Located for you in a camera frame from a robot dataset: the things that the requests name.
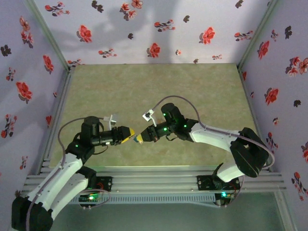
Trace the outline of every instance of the floral wallpaper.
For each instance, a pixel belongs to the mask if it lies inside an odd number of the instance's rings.
[[[276,157],[299,231],[308,227],[308,31],[304,0],[278,1],[245,61],[244,85],[260,131]]]
[[[269,1],[34,0],[69,65],[238,63]]]
[[[23,1],[1,3],[0,230],[6,231],[12,202],[39,163],[65,70]]]

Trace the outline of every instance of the beige floor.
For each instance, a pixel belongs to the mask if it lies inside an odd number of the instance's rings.
[[[163,97],[176,94],[189,99],[200,112],[203,123],[224,129],[255,130],[235,64],[119,64],[80,65],[76,68],[61,124],[78,117],[104,117],[117,113],[117,126],[140,133],[151,125],[142,114]],[[194,110],[181,99],[170,99],[186,118],[196,119]],[[155,115],[163,119],[161,104]],[[80,131],[81,122],[63,130],[67,146]],[[51,166],[61,159],[57,143]],[[142,145],[132,140],[111,146],[102,155],[92,156],[89,167],[103,166],[213,166],[231,154],[202,143],[161,139]]]

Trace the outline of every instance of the wire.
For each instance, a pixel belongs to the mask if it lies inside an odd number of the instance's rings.
[[[231,203],[233,203],[233,202],[234,202],[234,200],[235,200],[235,199],[239,196],[240,191],[241,191],[241,189],[243,188],[244,181],[245,181],[245,175],[243,175],[243,181],[242,181],[242,184],[241,184],[241,186],[240,186],[239,191],[237,192],[237,194],[234,196],[233,200],[231,200],[231,201],[230,201],[230,203],[229,203],[228,205],[230,205]]]
[[[231,182],[229,184],[234,188],[234,193],[236,193],[236,187],[234,186],[234,184],[232,184]]]
[[[109,191],[107,190],[104,190],[104,189],[86,189],[86,190],[83,190],[81,191],[80,195],[83,195],[84,193],[89,193],[89,192],[103,192],[103,193],[108,193],[109,197],[106,201],[98,204],[98,205],[94,205],[94,206],[89,206],[89,207],[83,207],[83,209],[92,209],[92,208],[95,208],[95,207],[99,207],[99,206],[102,206],[103,204],[106,204],[107,202],[109,202],[111,200],[111,194]]]
[[[172,139],[169,139],[168,138],[168,136],[166,136],[166,139],[168,140],[168,141],[174,141],[175,139],[177,139],[178,137],[174,137],[174,138],[172,138]]]
[[[225,131],[220,131],[220,130],[217,130],[217,129],[214,129],[214,128],[208,128],[206,125],[204,125],[202,122],[201,122],[201,119],[200,119],[200,115],[199,115],[199,112],[198,110],[196,109],[196,107],[189,101],[187,100],[186,98],[182,97],[182,96],[178,96],[178,95],[169,95],[169,96],[166,96],[164,98],[162,98],[154,107],[153,107],[153,111],[155,110],[155,108],[158,107],[159,104],[161,104],[162,101],[164,101],[165,99],[168,99],[168,98],[180,98],[180,99],[183,99],[185,100],[187,103],[189,103],[194,111],[196,112],[197,114],[197,118],[198,118],[198,122],[200,123],[200,125],[206,129],[206,130],[209,130],[209,131],[212,131],[212,132],[216,132],[216,133],[220,133],[220,134],[223,134],[223,135],[226,135],[226,136],[233,136],[233,137],[237,137],[237,138],[240,138],[242,140],[245,140],[245,141],[248,141],[250,143],[253,143],[261,148],[263,148],[265,151],[267,151],[269,153],[269,155],[271,156],[271,163],[269,165],[265,165],[263,166],[263,168],[269,168],[271,166],[273,166],[273,164],[275,163],[275,157],[273,155],[273,153],[271,152],[271,150],[269,150],[265,145],[259,143],[259,142],[256,142],[252,139],[249,139],[249,138],[246,138],[245,136],[241,136],[241,135],[237,135],[237,134],[234,134],[234,133],[229,133],[229,132],[225,132]]]
[[[69,124],[71,124],[75,121],[82,120],[82,119],[85,119],[85,117],[73,119],[73,120],[67,122],[66,124],[64,124],[62,127],[60,127],[60,129],[58,131],[57,138],[58,138],[59,145],[61,146],[61,149],[62,149],[62,152],[63,152],[62,162],[61,162],[59,168],[55,171],[55,173],[43,184],[41,189],[37,192],[37,195],[33,198],[32,202],[29,206],[29,209],[27,211],[27,215],[26,215],[26,231],[30,231],[30,212],[31,212],[31,209],[33,208],[33,205],[35,204],[36,200],[38,199],[38,195],[41,194],[41,192],[46,188],[46,186],[59,174],[59,172],[61,171],[61,169],[64,166],[66,155],[65,155],[65,147],[64,147],[64,145],[63,145],[63,143],[61,142],[61,139],[60,139],[61,131],[67,125],[69,125]]]
[[[93,153],[93,155],[102,154],[102,153],[106,152],[106,151],[107,151],[107,149],[108,149],[108,145],[106,145],[106,149],[105,149],[104,151],[101,151],[100,153]]]

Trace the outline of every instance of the black mounting bracket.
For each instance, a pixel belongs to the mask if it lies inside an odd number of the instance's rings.
[[[197,185],[199,191],[217,191],[217,190],[224,190],[224,191],[234,191],[240,189],[240,181],[238,178],[232,179],[230,182],[222,184],[221,188],[218,188],[214,182],[213,177],[211,175],[206,176],[197,176]]]

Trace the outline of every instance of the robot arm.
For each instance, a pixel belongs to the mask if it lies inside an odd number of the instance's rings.
[[[26,230],[26,215],[32,203],[29,230],[48,231],[59,212],[76,195],[86,188],[96,188],[96,172],[84,166],[94,154],[95,146],[119,145],[134,135],[134,131],[127,127],[100,132],[99,126],[103,128],[99,118],[86,117],[81,132],[68,145],[65,156],[47,178],[26,198],[19,196],[14,200],[12,228]]]
[[[161,111],[166,121],[156,126],[154,124],[147,127],[136,137],[136,140],[139,142],[157,142],[161,137],[168,137],[171,133],[174,133],[181,140],[207,143],[232,153],[232,161],[219,165],[214,171],[212,180],[217,189],[220,189],[224,183],[242,175],[257,177],[269,157],[268,152],[261,147],[240,138],[226,135],[237,134],[263,144],[261,139],[249,128],[244,128],[242,131],[223,130],[210,126],[204,128],[197,120],[185,119],[173,103],[165,104]],[[153,110],[150,110],[143,117],[150,118],[152,114]],[[217,130],[223,131],[224,134],[216,132]]]

